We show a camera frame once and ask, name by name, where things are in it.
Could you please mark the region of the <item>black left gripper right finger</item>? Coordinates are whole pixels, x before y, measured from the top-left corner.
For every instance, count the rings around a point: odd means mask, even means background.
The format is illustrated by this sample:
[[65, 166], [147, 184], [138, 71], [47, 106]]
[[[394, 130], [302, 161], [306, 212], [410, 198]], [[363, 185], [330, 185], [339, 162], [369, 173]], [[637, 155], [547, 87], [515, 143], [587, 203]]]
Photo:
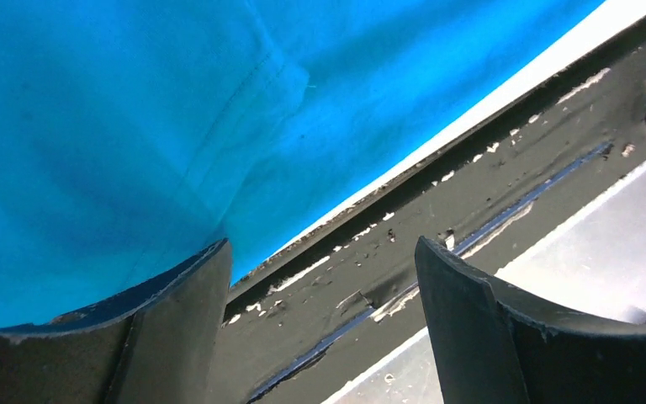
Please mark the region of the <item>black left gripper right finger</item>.
[[646, 325], [545, 300], [426, 237], [415, 263], [446, 403], [646, 403]]

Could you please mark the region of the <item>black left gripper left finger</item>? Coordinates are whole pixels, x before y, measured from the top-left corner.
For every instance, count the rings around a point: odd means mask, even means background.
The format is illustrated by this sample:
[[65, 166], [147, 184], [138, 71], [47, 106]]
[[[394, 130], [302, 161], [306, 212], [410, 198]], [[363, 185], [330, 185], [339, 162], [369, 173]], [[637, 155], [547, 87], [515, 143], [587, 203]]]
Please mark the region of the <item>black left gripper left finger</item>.
[[45, 325], [0, 329], [0, 403], [201, 403], [231, 274], [220, 240]]

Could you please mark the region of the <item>blue t shirt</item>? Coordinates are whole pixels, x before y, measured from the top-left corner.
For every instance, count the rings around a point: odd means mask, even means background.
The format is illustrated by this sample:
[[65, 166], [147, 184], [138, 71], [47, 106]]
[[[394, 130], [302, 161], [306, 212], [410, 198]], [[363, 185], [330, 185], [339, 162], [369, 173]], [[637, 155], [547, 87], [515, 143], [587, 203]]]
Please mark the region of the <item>blue t shirt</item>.
[[241, 277], [596, 1], [0, 1], [0, 328]]

